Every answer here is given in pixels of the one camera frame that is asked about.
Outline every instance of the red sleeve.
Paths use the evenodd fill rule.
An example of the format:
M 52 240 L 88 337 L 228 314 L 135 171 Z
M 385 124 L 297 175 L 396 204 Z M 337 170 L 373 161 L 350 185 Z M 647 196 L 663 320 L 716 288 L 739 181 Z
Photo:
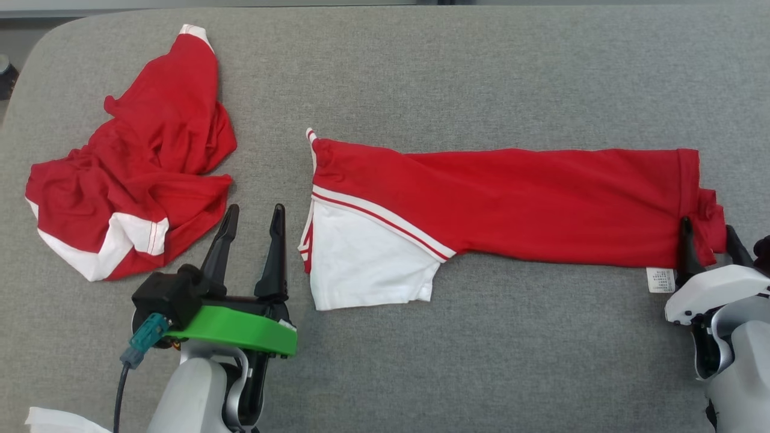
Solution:
M 382 206 L 458 253 L 672 268 L 684 216 L 704 265 L 725 249 L 724 214 L 698 185 L 694 150 L 402 155 L 328 139 L 313 148 L 314 184 Z

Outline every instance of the clothing label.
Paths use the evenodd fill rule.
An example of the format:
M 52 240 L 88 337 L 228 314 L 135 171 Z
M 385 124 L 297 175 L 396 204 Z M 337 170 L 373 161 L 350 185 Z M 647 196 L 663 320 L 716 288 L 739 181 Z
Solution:
M 672 294 L 676 290 L 674 270 L 662 267 L 647 268 L 647 286 L 651 294 Z

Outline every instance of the white stripe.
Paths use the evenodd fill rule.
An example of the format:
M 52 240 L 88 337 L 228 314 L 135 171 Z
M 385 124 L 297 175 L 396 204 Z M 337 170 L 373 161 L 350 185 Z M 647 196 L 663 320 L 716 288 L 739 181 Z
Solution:
M 318 136 L 313 131 L 313 128 L 308 128 L 307 131 L 305 131 L 305 137 L 307 137 L 307 141 L 309 141 L 311 145 L 318 139 Z
M 449 247 L 444 246 L 441 242 L 435 240 L 433 237 L 428 235 L 427 233 L 423 232 L 422 230 L 415 227 L 412 223 L 405 220 L 404 218 L 396 215 L 395 213 L 389 211 L 388 209 L 385 209 L 384 207 L 372 203 L 368 200 L 360 199 L 358 197 L 349 196 L 347 194 L 342 193 L 335 193 L 334 191 L 327 190 L 325 188 L 322 188 L 317 185 L 313 185 L 313 192 L 318 193 L 321 196 L 325 196 L 327 198 L 330 198 L 332 200 L 337 200 L 343 203 L 351 204 L 354 206 L 358 206 L 361 209 L 365 209 L 370 211 L 371 213 L 374 213 L 375 215 L 382 217 L 383 219 L 393 223 L 394 225 L 400 227 L 401 229 L 407 231 L 408 233 L 414 235 L 416 238 L 422 240 L 424 243 L 429 245 L 434 250 L 438 251 L 439 253 L 443 254 L 446 258 L 450 258 L 454 256 L 455 252 L 450 249 Z M 334 205 L 334 203 L 330 203 L 324 200 L 324 203 L 328 203 L 329 205 Z M 374 220 L 376 222 L 379 222 L 380 224 L 384 225 L 385 227 L 390 228 L 392 231 L 399 233 L 400 230 L 396 230 L 393 227 L 391 227 L 388 224 L 383 223 L 382 221 L 379 221 L 377 218 L 372 217 L 371 215 L 365 213 L 365 212 L 358 212 L 361 215 L 364 215 L 368 217 L 371 220 Z M 434 255 L 438 260 L 441 260 L 443 263 L 446 261 L 445 259 L 436 256 L 436 254 L 433 251 L 430 251 L 429 248 L 426 248 L 422 243 L 415 242 L 416 244 L 420 245 L 422 248 L 424 248 L 428 253 Z
M 307 211 L 307 221 L 305 222 L 305 230 L 302 230 L 302 238 L 300 239 L 300 245 L 298 250 L 305 250 L 310 245 L 310 238 L 305 240 L 307 232 L 310 230 L 310 224 L 313 222 L 313 201 L 310 201 L 310 210 Z
M 310 155 L 313 157 L 313 174 L 316 173 L 316 151 L 313 150 L 313 142 L 318 138 L 316 137 L 316 134 L 313 132 L 313 128 L 308 128 L 307 131 L 305 131 L 305 138 L 310 142 Z M 302 230 L 302 238 L 300 239 L 300 245 L 297 247 L 298 250 L 305 250 L 310 245 L 310 239 L 305 240 L 307 237 L 307 231 L 310 230 L 310 223 L 313 222 L 313 201 L 310 201 L 310 209 L 307 211 L 307 221 L 305 222 L 305 228 Z
M 27 202 L 37 220 L 38 205 L 29 199 Z M 83 277 L 88 281 L 104 280 L 109 277 L 131 250 L 135 249 L 153 256 L 163 254 L 166 232 L 169 230 L 168 218 L 153 223 L 134 215 L 115 212 L 110 216 L 108 225 L 104 242 L 98 253 L 78 250 L 39 228 L 38 234 L 52 250 L 83 274 Z
M 193 35 L 197 37 L 198 39 L 203 40 L 206 45 L 211 48 L 211 52 L 214 52 L 214 48 L 212 48 L 211 44 L 209 44 L 209 39 L 206 37 L 206 29 L 203 27 L 198 27 L 197 25 L 192 24 L 185 24 L 182 26 L 182 30 L 179 30 L 180 35 Z

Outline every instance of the garment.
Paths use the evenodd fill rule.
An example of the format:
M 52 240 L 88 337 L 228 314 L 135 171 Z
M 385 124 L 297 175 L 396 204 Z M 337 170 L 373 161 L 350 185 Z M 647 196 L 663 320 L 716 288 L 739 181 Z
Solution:
M 676 267 L 682 217 L 704 265 L 724 211 L 691 149 L 400 154 L 317 138 L 300 253 L 319 310 L 429 300 L 439 265 L 522 260 Z
M 88 144 L 32 166 L 25 196 L 42 239 L 89 281 L 167 264 L 225 211 L 229 176 L 199 176 L 236 148 L 216 101 L 206 31 L 184 25 L 147 63 Z

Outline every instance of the folded red shirt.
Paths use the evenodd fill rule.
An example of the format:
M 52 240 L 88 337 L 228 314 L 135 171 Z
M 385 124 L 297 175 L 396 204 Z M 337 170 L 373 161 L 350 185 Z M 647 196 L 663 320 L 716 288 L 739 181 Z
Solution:
M 675 268 L 682 217 L 701 263 L 725 251 L 724 211 L 699 185 L 695 150 L 401 154 L 308 135 L 316 169 L 300 252 L 320 309 L 429 298 L 432 260 L 468 251 Z

